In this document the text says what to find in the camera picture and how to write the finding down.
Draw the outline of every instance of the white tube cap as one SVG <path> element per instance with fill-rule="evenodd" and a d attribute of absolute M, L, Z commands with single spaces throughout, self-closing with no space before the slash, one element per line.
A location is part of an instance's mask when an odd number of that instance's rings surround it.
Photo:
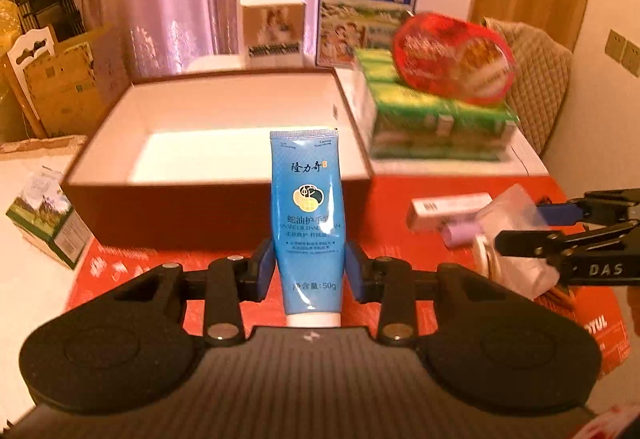
<path fill-rule="evenodd" d="M 340 313 L 288 314 L 287 327 L 340 327 Z"/>

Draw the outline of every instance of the cardboard box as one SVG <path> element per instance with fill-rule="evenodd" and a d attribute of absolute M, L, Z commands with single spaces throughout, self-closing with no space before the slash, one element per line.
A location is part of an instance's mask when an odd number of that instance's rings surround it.
<path fill-rule="evenodd" d="M 247 68 L 302 67 L 305 3 L 237 0 L 238 52 Z"/>
<path fill-rule="evenodd" d="M 49 137 L 91 134 L 129 86 L 120 41 L 103 27 L 54 45 L 24 69 L 33 104 Z"/>
<path fill-rule="evenodd" d="M 337 127 L 348 232 L 370 164 L 333 69 L 232 70 L 127 89 L 62 189 L 101 244 L 252 249 L 271 234 L 270 131 Z"/>
<path fill-rule="evenodd" d="M 27 241 L 74 269 L 91 232 L 60 191 L 61 179 L 60 172 L 43 166 L 15 198 L 6 215 Z"/>

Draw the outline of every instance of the red packaged food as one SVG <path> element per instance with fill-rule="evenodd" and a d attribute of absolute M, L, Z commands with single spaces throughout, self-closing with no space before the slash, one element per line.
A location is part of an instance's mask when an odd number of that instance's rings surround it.
<path fill-rule="evenodd" d="M 514 79 L 513 53 L 500 35 L 436 13 L 398 28 L 393 58 L 410 87 L 472 104 L 502 101 Z"/>

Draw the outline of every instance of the open box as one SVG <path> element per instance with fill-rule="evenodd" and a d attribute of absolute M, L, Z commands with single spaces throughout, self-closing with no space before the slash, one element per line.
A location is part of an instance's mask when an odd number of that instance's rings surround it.
<path fill-rule="evenodd" d="M 338 128 L 348 233 L 370 163 L 333 69 L 233 70 L 131 85 L 62 189 L 103 245 L 252 249 L 271 234 L 271 130 Z"/>

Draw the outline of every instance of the green beverage pack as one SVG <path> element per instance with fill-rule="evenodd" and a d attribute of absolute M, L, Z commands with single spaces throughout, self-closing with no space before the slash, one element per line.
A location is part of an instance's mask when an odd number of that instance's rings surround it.
<path fill-rule="evenodd" d="M 356 51 L 355 69 L 356 118 L 373 157 L 496 160 L 516 129 L 505 103 L 476 106 L 404 85 L 388 51 Z"/>

